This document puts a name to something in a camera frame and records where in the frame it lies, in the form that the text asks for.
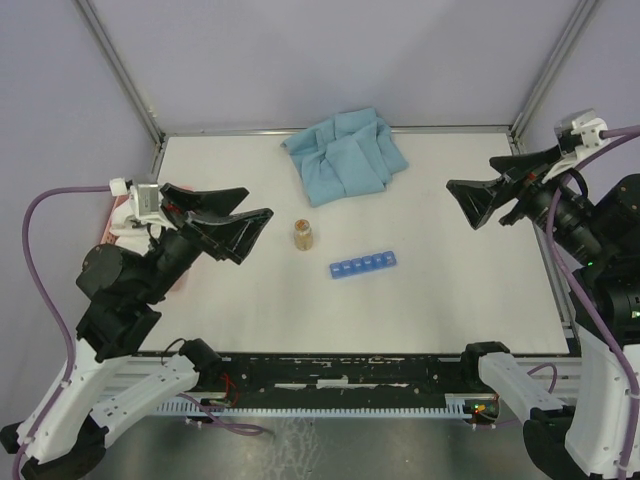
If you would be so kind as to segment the blue weekly pill organizer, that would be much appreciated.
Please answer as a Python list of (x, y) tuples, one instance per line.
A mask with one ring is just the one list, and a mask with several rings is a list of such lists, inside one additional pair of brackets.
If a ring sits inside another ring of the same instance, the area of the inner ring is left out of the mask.
[(395, 253), (391, 250), (350, 258), (331, 263), (328, 267), (334, 280), (372, 273), (393, 268), (397, 265)]

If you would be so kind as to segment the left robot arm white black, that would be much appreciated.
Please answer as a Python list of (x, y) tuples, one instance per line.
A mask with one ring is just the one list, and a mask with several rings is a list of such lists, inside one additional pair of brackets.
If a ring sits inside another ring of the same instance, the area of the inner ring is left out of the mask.
[(191, 191), (119, 178), (106, 191), (125, 197), (135, 220), (160, 233), (145, 253), (103, 243), (86, 255), (76, 283), (89, 305), (77, 327), (62, 332), (66, 361), (34, 412), (1, 431), (16, 479), (82, 478), (154, 407), (219, 383), (220, 355), (193, 339), (154, 373), (103, 397), (160, 320), (158, 303), (197, 258), (243, 262), (273, 215), (268, 208), (240, 212), (243, 187)]

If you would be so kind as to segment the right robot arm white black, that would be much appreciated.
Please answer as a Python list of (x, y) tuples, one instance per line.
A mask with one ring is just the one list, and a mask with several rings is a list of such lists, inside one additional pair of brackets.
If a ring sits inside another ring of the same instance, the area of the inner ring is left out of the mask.
[(501, 219), (543, 230), (565, 272), (575, 311), (581, 373), (574, 404), (554, 397), (499, 342), (468, 345), (459, 379), (491, 388), (516, 415), (526, 451), (552, 479), (635, 479), (639, 475), (639, 177), (622, 178), (597, 203), (577, 168), (552, 177), (559, 148), (494, 157), (497, 177), (451, 180), (447, 187), (473, 228), (505, 204)]

